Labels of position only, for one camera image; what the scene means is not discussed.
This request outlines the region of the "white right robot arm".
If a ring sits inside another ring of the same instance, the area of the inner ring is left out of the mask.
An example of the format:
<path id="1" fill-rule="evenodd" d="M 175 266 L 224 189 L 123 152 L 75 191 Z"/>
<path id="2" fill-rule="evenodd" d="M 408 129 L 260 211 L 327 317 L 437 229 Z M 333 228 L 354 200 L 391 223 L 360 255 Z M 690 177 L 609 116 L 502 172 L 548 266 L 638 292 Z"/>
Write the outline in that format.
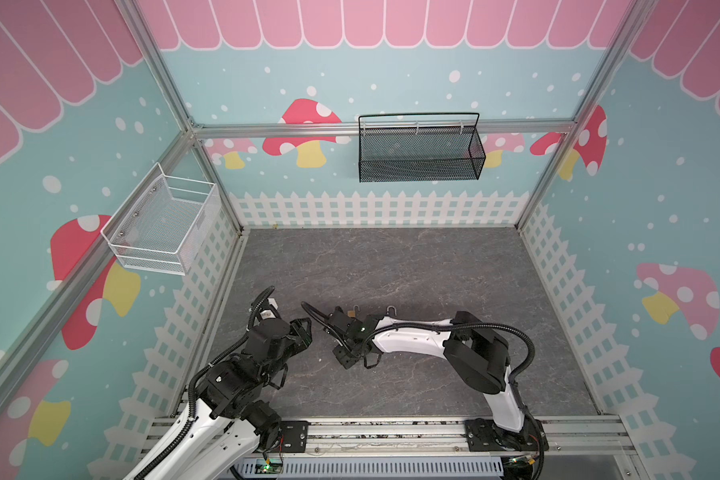
<path id="1" fill-rule="evenodd" d="M 443 359 L 468 387 L 483 395 L 495 431 L 518 437 L 531 435 L 530 413 L 516 383 L 536 353 L 525 332 L 483 322 L 467 311 L 431 321 L 389 315 L 369 315 L 360 320 L 337 308 L 319 323 L 337 341 L 334 355 L 344 368 L 362 362 L 370 369 L 369 356 L 380 358 L 400 352 Z"/>

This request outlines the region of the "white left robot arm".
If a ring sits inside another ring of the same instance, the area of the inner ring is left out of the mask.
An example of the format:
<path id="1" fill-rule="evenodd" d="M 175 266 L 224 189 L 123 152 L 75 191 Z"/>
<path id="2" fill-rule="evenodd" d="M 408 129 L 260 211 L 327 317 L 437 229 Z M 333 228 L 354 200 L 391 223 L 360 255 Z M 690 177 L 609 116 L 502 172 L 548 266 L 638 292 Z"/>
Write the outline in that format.
<path id="1" fill-rule="evenodd" d="M 284 386 L 312 322 L 284 320 L 269 298 L 251 314 L 243 338 L 192 377 L 184 410 L 127 479 L 218 479 L 251 454 L 281 451 L 282 419 L 260 394 Z"/>

